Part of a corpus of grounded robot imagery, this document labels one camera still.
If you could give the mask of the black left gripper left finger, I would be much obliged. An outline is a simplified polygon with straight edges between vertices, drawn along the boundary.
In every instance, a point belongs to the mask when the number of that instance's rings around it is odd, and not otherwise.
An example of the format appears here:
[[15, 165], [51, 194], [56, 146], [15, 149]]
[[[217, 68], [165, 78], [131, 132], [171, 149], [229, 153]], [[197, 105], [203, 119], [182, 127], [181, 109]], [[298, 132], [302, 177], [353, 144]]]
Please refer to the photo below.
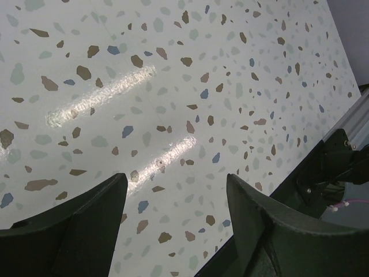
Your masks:
[[108, 276], [127, 194], [117, 173], [1, 230], [1, 276]]

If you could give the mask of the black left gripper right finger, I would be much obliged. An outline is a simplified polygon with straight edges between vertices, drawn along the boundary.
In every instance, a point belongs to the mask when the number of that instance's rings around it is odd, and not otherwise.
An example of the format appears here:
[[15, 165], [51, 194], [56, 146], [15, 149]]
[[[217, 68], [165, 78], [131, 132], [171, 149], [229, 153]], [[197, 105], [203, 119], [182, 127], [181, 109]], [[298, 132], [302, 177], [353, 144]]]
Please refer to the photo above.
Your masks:
[[368, 230], [307, 216], [235, 174], [227, 199], [243, 276], [368, 276]]

